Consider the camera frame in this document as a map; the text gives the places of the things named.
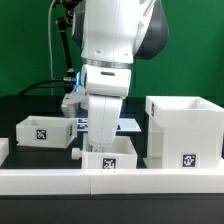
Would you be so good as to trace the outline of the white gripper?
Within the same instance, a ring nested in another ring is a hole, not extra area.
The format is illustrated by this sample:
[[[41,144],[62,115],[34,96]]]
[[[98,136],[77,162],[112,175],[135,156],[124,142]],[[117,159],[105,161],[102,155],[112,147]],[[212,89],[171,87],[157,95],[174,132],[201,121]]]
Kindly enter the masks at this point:
[[[120,97],[88,97],[88,142],[93,148],[106,148],[112,145],[121,106]]]

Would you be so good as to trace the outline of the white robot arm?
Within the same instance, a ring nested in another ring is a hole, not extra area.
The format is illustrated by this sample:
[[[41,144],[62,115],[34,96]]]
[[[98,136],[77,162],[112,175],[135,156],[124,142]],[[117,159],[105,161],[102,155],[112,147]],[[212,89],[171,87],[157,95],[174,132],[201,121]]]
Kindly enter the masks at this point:
[[[94,152],[112,145],[131,67],[165,47],[169,34],[162,0],[83,0],[74,8],[72,36],[82,43],[80,80],[62,101],[71,118],[88,110],[88,143]]]

